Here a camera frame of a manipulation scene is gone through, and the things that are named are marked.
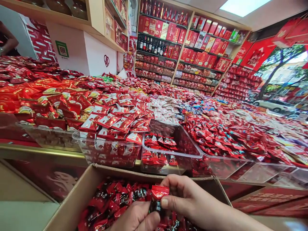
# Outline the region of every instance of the person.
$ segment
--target person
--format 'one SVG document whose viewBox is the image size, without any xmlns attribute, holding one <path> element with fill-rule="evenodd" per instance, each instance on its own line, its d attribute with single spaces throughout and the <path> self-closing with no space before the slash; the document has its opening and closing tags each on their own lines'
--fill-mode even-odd
<svg viewBox="0 0 308 231">
<path fill-rule="evenodd" d="M 15 36 L 0 21 L 0 56 L 20 56 L 16 49 L 18 44 Z"/>
<path fill-rule="evenodd" d="M 201 229 L 212 231 L 272 231 L 250 216 L 211 196 L 186 176 L 168 175 L 162 186 L 170 188 L 162 208 L 187 217 Z M 135 201 L 108 231 L 154 231 L 160 222 L 158 212 L 148 214 L 150 202 Z"/>
</svg>

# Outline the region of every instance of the wine bottle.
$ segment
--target wine bottle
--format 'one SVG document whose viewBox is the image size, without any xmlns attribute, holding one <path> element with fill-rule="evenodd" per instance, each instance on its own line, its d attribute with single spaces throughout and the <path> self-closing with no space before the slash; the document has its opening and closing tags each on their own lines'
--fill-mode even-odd
<svg viewBox="0 0 308 231">
<path fill-rule="evenodd" d="M 149 43 L 149 49 L 148 49 L 148 52 L 151 53 L 151 50 L 152 50 L 152 38 L 151 38 L 151 41 Z"/>
</svg>

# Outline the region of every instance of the candy pile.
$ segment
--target candy pile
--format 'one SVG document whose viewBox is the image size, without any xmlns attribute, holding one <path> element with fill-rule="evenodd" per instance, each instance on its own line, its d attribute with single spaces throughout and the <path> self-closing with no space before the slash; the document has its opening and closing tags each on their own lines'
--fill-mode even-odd
<svg viewBox="0 0 308 231">
<path fill-rule="evenodd" d="M 121 217 L 134 201 L 151 201 L 149 212 L 160 215 L 158 230 L 199 230 L 186 218 L 170 215 L 161 208 L 160 200 L 169 195 L 169 188 L 159 185 L 124 182 L 107 178 L 96 190 L 87 208 L 82 212 L 78 230 L 106 230 Z"/>
</svg>

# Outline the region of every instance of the white wall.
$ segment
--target white wall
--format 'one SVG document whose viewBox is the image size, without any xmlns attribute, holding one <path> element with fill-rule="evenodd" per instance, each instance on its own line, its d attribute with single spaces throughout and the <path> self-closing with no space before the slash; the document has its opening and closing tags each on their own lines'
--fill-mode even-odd
<svg viewBox="0 0 308 231">
<path fill-rule="evenodd" d="M 20 15 L 17 12 L 0 5 L 0 21 L 3 22 L 3 24 L 18 40 L 19 45 L 17 46 L 17 50 L 20 55 L 37 59 L 28 32 L 26 31 Z"/>
</svg>

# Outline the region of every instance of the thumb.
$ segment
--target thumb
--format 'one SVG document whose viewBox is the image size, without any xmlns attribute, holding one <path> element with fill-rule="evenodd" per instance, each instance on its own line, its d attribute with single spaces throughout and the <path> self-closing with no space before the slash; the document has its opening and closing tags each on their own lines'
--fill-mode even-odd
<svg viewBox="0 0 308 231">
<path fill-rule="evenodd" d="M 164 196 L 160 200 L 160 204 L 163 209 L 173 210 L 184 216 L 188 215 L 188 209 L 190 208 L 189 199 L 176 196 Z"/>
</svg>

